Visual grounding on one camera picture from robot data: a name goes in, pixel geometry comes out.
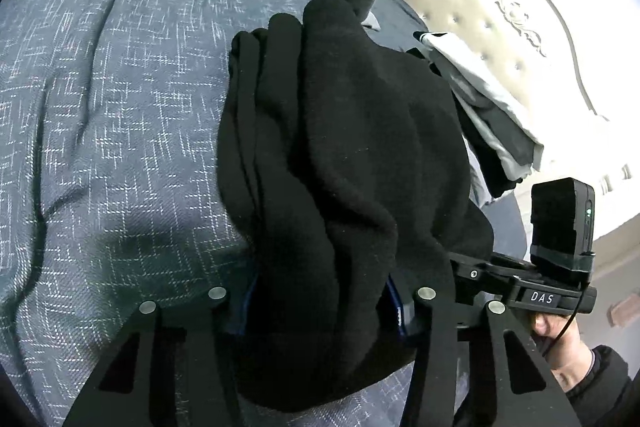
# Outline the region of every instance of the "silver screw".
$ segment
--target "silver screw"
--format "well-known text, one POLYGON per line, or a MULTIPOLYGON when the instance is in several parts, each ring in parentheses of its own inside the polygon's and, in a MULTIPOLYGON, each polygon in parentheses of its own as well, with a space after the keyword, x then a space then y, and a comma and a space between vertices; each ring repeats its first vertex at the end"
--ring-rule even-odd
POLYGON ((504 313, 505 311, 504 304, 502 304, 500 301, 491 301, 489 303, 489 311, 494 312, 496 315, 501 315, 504 313))
POLYGON ((149 313, 156 311, 156 303, 153 301, 144 301, 140 304, 140 308, 138 309, 140 310, 140 313, 148 315, 149 313))
POLYGON ((209 298, 214 301, 219 301, 220 299, 224 299, 226 295, 226 290, 222 286, 216 286, 209 290, 209 298))
POLYGON ((418 297, 420 299, 424 299, 426 301, 430 301, 431 299, 434 299, 436 296, 436 290, 434 290, 433 288, 429 288, 427 286, 423 286, 422 288, 420 288, 418 290, 418 297))

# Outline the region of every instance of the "white headboard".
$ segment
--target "white headboard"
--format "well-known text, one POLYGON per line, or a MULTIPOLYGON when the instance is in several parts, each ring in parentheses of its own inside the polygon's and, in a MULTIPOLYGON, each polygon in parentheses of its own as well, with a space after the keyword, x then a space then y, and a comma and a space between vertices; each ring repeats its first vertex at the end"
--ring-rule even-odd
POLYGON ((640 0, 407 2, 431 32, 462 38, 529 111, 546 155, 516 189, 529 232, 530 186, 565 176, 596 189, 596 237, 640 213, 640 0))

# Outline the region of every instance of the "blue patterned fabric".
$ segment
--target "blue patterned fabric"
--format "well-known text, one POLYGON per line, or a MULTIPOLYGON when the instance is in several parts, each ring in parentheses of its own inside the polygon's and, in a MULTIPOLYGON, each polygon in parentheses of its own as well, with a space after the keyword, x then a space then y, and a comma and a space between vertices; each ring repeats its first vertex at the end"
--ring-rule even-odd
MULTIPOLYGON (((245 268, 216 185, 227 53, 237 31, 308 1, 2 0, 0 364, 44 425, 62 425, 140 302, 179 303, 245 268)), ((405 50, 424 30, 400 0, 373 13, 379 44, 405 50)), ((322 421, 248 414, 389 423, 407 381, 380 384, 377 413, 362 393, 322 421)))

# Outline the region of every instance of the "black electronic device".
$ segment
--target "black electronic device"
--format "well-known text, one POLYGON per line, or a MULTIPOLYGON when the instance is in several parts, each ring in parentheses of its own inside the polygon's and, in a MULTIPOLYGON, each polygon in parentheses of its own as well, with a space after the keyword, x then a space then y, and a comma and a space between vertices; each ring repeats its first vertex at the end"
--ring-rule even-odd
MULTIPOLYGON (((410 287, 390 274, 381 298, 386 318, 416 348, 401 427, 580 427, 530 336, 529 312, 590 313, 593 189, 567 179, 532 191, 531 263, 450 253, 455 295, 425 280, 410 287), (494 295, 478 306, 478 294, 494 295), (468 342, 470 389, 454 415, 457 342, 468 342)), ((230 345, 242 335, 249 279, 211 289, 192 303, 142 303, 100 359, 63 427, 158 427, 175 422, 175 346, 192 427, 244 425, 233 386, 230 345)))

